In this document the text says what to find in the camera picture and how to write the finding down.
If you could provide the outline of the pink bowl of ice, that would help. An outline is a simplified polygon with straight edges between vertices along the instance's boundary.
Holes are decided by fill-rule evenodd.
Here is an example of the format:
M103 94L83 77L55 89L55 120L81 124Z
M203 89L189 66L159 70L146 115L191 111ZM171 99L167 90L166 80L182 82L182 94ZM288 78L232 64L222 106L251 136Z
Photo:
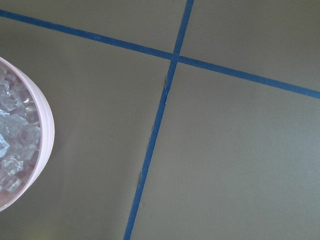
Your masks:
M47 164L55 139L54 118L39 87L0 60L0 209L12 205Z

